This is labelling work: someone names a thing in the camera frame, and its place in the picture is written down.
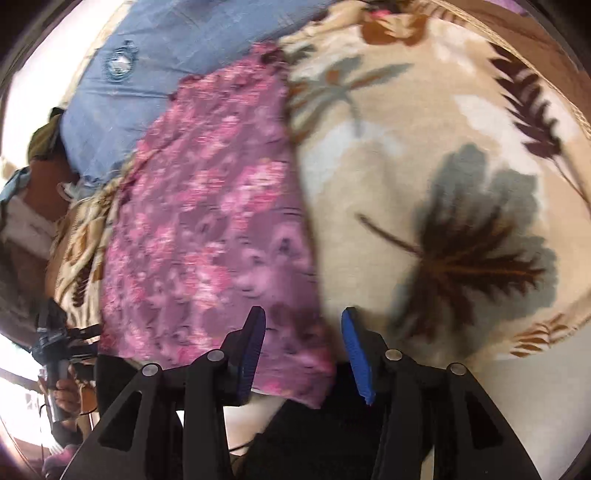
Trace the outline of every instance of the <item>blue pillow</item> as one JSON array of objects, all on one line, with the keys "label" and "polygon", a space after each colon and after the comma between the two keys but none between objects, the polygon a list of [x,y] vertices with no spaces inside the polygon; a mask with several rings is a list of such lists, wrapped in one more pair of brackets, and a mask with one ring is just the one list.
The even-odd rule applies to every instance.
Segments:
[{"label": "blue pillow", "polygon": [[293,33],[333,0],[138,0],[85,71],[61,120],[72,169],[114,177],[178,81]]}]

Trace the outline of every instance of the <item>floral pattern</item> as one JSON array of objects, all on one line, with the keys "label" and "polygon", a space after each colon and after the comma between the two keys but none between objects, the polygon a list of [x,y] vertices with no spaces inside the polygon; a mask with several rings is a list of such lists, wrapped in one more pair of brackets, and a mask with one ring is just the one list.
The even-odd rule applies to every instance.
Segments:
[{"label": "floral pattern", "polygon": [[254,387],[319,407],[334,362],[269,44],[189,76],[138,143],[106,254],[103,352],[186,365],[242,327],[267,336]]}]

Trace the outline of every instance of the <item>screw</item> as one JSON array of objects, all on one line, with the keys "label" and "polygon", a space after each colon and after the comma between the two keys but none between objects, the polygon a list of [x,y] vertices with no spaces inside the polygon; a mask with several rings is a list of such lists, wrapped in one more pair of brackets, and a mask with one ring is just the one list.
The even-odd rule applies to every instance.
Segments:
[{"label": "screw", "polygon": [[466,375],[466,372],[468,371],[467,368],[462,364],[452,364],[449,370],[451,370],[454,375],[458,375],[460,377],[462,375]]},{"label": "screw", "polygon": [[390,349],[386,351],[386,358],[392,362],[397,362],[402,358],[402,352],[396,349]]},{"label": "screw", "polygon": [[223,358],[224,354],[221,350],[212,350],[207,354],[207,359],[210,362],[219,362],[220,360],[223,360]]},{"label": "screw", "polygon": [[153,376],[153,375],[155,375],[155,374],[158,373],[158,365],[156,365],[156,364],[148,364],[145,367],[143,367],[142,373],[146,377],[151,377],[151,376]]}]

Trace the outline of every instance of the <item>brown leaf pattern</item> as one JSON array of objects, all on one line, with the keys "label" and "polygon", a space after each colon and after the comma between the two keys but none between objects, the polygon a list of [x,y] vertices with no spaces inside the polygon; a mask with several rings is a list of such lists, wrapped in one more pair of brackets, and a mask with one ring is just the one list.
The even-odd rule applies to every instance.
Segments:
[{"label": "brown leaf pattern", "polygon": [[562,143],[554,133],[558,120],[547,118],[549,102],[541,100],[542,87],[539,75],[503,47],[494,43],[490,45],[501,57],[490,59],[490,62],[505,75],[495,80],[508,93],[503,97],[511,104],[512,109],[507,110],[517,120],[514,125],[529,138],[523,142],[524,147],[532,155],[552,162],[591,212],[591,203],[586,193],[580,185],[575,185],[569,178],[557,159],[559,155],[563,155]]},{"label": "brown leaf pattern", "polygon": [[507,213],[506,201],[492,209],[475,203],[457,187],[451,203],[444,201],[439,186],[422,222],[419,246],[383,230],[365,215],[358,220],[366,228],[419,260],[408,299],[396,325],[412,325],[407,336],[432,340],[443,323],[447,306],[452,328],[475,324],[474,305],[467,292],[479,292],[499,303],[512,293],[526,296],[538,287],[546,272],[538,257],[524,249],[507,251],[517,235],[517,224]]},{"label": "brown leaf pattern", "polygon": [[426,15],[413,15],[410,19],[395,18],[389,21],[366,13],[361,21],[361,36],[368,45],[391,45],[397,42],[413,47],[420,43],[427,33]]},{"label": "brown leaf pattern", "polygon": [[94,271],[90,281],[92,283],[102,281],[105,278],[105,247],[100,247],[96,251]]},{"label": "brown leaf pattern", "polygon": [[440,20],[445,20],[446,22],[461,25],[462,27],[466,25],[466,21],[463,18],[458,17],[441,5],[434,4],[430,0],[411,2],[410,5],[407,5],[404,8],[404,11],[413,14],[426,15],[430,18],[438,18]]},{"label": "brown leaf pattern", "polygon": [[94,256],[82,267],[74,280],[74,291],[72,292],[72,305],[74,307],[80,308],[84,304],[93,260]]},{"label": "brown leaf pattern", "polygon": [[301,61],[310,58],[316,52],[316,47],[314,45],[304,45],[300,48],[297,48],[294,51],[285,52],[285,60],[289,63],[292,67],[298,65]]},{"label": "brown leaf pattern", "polygon": [[547,322],[536,323],[513,337],[515,345],[511,349],[511,355],[523,358],[534,353],[544,352],[574,335],[588,321],[589,318],[580,326],[569,326],[564,321],[564,315],[560,313]]}]

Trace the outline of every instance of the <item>logo on pillow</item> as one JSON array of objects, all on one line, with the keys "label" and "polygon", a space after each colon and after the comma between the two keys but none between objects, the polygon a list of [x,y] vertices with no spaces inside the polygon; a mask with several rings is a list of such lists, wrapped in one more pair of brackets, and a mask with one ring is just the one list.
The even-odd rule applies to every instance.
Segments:
[{"label": "logo on pillow", "polygon": [[122,47],[117,48],[105,61],[105,72],[112,82],[125,80],[134,71],[138,60],[138,48],[131,40],[125,40]]}]

